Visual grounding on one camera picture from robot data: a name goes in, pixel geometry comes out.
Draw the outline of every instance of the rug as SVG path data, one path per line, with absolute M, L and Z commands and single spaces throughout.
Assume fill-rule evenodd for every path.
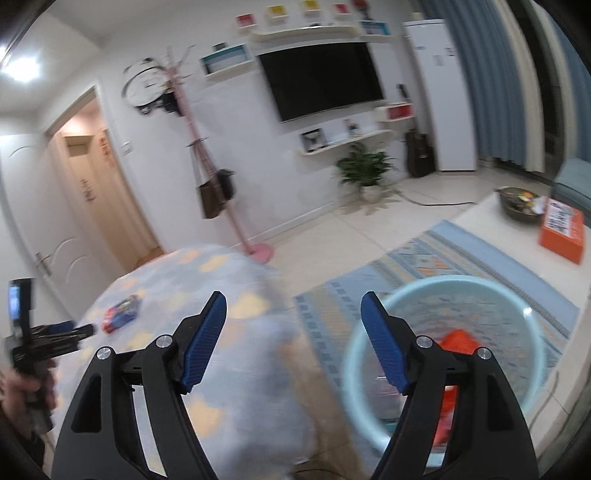
M 537 313 L 544 334 L 544 381 L 558 363 L 574 329 L 578 308 L 531 270 L 484 240 L 443 221 L 402 247 L 357 270 L 334 278 L 294 298 L 316 355 L 340 395 L 341 363 L 359 306 L 370 290 L 380 299 L 403 285 L 434 275 L 474 275 L 497 281 L 525 300 Z M 362 459 L 372 470 L 379 457 L 356 439 Z

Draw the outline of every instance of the black tv screen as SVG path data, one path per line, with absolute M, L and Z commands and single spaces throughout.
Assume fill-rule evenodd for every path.
M 259 56 L 282 121 L 383 100 L 367 43 L 329 43 Z

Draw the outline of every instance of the coffee table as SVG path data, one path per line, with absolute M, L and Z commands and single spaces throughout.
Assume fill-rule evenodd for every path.
M 585 227 L 585 254 L 583 262 L 577 265 L 539 245 L 539 226 L 509 218 L 502 211 L 496 194 L 462 213 L 453 223 L 529 268 L 579 308 L 579 318 L 563 355 L 526 418 L 539 457 L 573 411 L 591 366 L 591 308 L 588 305 L 591 229 Z

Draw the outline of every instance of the black cord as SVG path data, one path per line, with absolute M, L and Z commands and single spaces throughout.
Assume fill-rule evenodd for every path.
M 402 192 L 397 192 L 399 196 L 401 196 L 404 200 L 410 203 L 414 203 L 415 205 L 420 205 L 421 207 L 453 207 L 457 205 L 475 205 L 476 202 L 461 202 L 461 203 L 421 203 L 417 202 L 416 200 L 412 200 L 408 198 Z
M 340 473 L 333 472 L 332 470 L 328 470 L 327 468 L 310 468 L 309 470 L 296 470 L 294 473 L 305 473 L 305 472 L 327 472 L 332 473 L 333 475 L 342 478 L 343 480 L 347 480 L 347 477 L 341 475 Z

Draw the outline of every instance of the person's hand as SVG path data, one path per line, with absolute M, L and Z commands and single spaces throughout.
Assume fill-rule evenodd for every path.
M 55 366 L 56 363 L 50 360 L 49 368 L 54 368 Z M 56 394 L 53 391 L 54 385 L 55 379 L 51 372 L 49 372 L 46 379 L 46 402 L 50 410 L 56 407 Z M 39 380 L 22 375 L 13 368 L 0 372 L 2 409 L 17 432 L 26 439 L 31 438 L 33 426 L 27 413 L 25 396 L 27 393 L 36 392 L 40 388 L 41 382 Z

